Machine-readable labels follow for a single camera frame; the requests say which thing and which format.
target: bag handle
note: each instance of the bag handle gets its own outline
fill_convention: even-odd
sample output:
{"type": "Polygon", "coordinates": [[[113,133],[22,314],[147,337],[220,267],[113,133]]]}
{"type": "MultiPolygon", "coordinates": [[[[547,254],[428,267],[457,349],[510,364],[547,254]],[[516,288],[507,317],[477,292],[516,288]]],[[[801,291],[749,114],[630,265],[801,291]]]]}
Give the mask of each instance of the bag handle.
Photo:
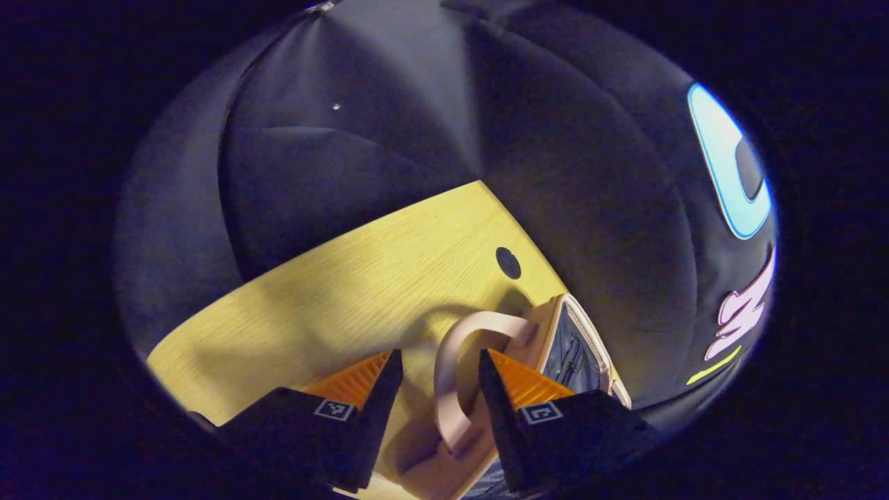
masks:
{"type": "Polygon", "coordinates": [[[457,399],[457,356],[463,341],[477,330],[504,334],[513,339],[517,347],[524,347],[533,337],[536,324],[516,316],[483,310],[458,320],[444,336],[436,354],[436,426],[445,447],[452,454],[462,448],[472,426],[457,399]]]}

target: black round hole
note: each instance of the black round hole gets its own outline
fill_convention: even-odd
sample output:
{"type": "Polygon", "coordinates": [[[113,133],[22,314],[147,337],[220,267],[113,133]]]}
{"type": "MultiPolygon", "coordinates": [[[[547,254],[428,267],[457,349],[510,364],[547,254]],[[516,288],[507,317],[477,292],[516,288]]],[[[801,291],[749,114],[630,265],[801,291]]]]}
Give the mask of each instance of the black round hole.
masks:
{"type": "Polygon", "coordinates": [[[501,246],[497,249],[497,263],[508,277],[519,279],[522,276],[522,266],[518,265],[518,259],[507,248],[501,246]]]}

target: light wood surface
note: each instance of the light wood surface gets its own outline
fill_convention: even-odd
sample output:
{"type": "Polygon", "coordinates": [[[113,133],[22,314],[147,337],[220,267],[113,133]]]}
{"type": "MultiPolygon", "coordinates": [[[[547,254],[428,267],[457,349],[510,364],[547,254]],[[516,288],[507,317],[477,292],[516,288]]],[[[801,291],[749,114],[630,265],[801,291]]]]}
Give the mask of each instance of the light wood surface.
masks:
{"type": "MultiPolygon", "coordinates": [[[[480,182],[426,199],[318,246],[220,298],[173,330],[148,357],[189,410],[222,425],[278,386],[299,390],[361,359],[403,350],[404,381],[371,485],[360,498],[412,498],[399,475],[432,453],[436,350],[478,310],[520,315],[566,293],[506,208],[480,182]],[[504,246],[522,275],[508,278],[504,246]]],[[[461,402],[477,393],[478,351],[466,343],[461,402]]]]}

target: dark background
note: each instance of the dark background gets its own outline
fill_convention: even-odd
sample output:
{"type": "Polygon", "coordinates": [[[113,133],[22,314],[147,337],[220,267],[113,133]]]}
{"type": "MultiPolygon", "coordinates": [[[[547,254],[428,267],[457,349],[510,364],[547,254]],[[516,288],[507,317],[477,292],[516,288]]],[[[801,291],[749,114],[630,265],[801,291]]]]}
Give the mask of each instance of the dark background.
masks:
{"type": "MultiPolygon", "coordinates": [[[[698,423],[579,495],[889,497],[879,280],[889,255],[886,7],[709,4],[601,0],[591,10],[720,92],[766,146],[783,259],[774,314],[698,423]]],[[[0,206],[11,320],[0,411],[12,444],[0,446],[12,452],[2,454],[0,496],[262,497],[276,488],[223,463],[184,416],[165,412],[171,403],[120,335],[108,243],[119,175],[153,117],[211,60],[300,6],[0,6],[0,145],[12,153],[0,206]]]]}

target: yellow neon light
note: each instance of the yellow neon light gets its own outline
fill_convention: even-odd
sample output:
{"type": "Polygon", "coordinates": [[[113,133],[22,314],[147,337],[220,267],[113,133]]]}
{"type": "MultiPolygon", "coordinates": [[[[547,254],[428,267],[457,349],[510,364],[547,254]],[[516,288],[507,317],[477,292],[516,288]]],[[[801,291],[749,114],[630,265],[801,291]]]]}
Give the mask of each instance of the yellow neon light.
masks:
{"type": "Polygon", "coordinates": [[[734,350],[734,352],[733,352],[732,354],[729,355],[728,358],[723,359],[722,361],[719,361],[718,363],[716,363],[716,364],[713,365],[712,367],[709,367],[709,368],[707,368],[706,370],[704,370],[704,371],[702,371],[702,372],[698,372],[698,373],[692,375],[692,378],[688,379],[688,382],[686,382],[685,385],[691,385],[691,384],[693,384],[693,383],[695,383],[695,382],[698,382],[700,379],[704,378],[705,376],[710,375],[711,373],[717,371],[721,366],[725,365],[725,363],[728,363],[728,362],[731,361],[735,356],[737,356],[739,352],[741,352],[741,347],[740,347],[740,345],[738,346],[737,349],[734,350]]]}

